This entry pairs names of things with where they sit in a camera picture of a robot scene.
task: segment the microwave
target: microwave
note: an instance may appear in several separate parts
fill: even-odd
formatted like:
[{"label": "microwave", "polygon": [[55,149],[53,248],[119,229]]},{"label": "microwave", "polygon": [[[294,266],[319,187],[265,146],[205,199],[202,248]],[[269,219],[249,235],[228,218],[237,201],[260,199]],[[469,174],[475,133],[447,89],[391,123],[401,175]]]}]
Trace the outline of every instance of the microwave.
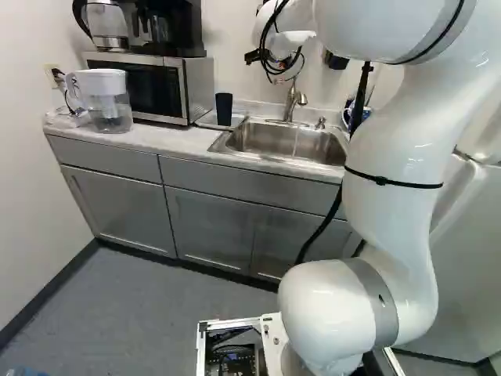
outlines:
[{"label": "microwave", "polygon": [[89,68],[127,72],[132,116],[190,125],[214,106],[214,59],[84,52]]}]

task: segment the black cup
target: black cup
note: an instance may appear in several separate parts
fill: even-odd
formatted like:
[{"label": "black cup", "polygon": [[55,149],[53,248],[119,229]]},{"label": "black cup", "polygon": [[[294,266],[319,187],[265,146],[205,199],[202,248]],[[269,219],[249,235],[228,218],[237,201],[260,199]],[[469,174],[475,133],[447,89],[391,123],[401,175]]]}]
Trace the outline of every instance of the black cup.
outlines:
[{"label": "black cup", "polygon": [[218,92],[216,94],[216,110],[218,112],[218,125],[230,126],[232,124],[233,94]]}]

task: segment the electrical outlet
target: electrical outlet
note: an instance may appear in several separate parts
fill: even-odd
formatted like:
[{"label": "electrical outlet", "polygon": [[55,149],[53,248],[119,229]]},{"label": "electrical outlet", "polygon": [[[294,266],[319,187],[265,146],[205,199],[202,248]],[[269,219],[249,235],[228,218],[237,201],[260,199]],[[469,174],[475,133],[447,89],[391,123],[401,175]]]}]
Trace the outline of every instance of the electrical outlet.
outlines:
[{"label": "electrical outlet", "polygon": [[53,68],[59,69],[59,65],[50,63],[44,64],[45,75],[47,76],[47,79],[50,82],[50,87],[53,89],[57,89],[57,82],[54,80],[54,75],[52,74]]}]

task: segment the refrigerator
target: refrigerator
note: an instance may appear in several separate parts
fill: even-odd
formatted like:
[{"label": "refrigerator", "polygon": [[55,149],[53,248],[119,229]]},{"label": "refrigerator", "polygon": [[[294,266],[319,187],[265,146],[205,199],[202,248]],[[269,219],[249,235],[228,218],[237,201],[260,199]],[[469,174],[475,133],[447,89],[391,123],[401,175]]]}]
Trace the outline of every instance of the refrigerator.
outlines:
[{"label": "refrigerator", "polygon": [[431,221],[432,328],[401,349],[476,363],[501,350],[501,89],[451,156]]}]

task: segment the microwave door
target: microwave door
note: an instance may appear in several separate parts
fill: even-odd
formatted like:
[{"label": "microwave door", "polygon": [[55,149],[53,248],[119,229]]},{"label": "microwave door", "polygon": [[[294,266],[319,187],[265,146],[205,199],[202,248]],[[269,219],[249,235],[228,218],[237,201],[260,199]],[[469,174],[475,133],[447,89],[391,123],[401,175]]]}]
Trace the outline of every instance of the microwave door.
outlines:
[{"label": "microwave door", "polygon": [[122,69],[128,73],[127,90],[135,118],[188,124],[181,68],[98,60],[88,60],[88,66]]}]

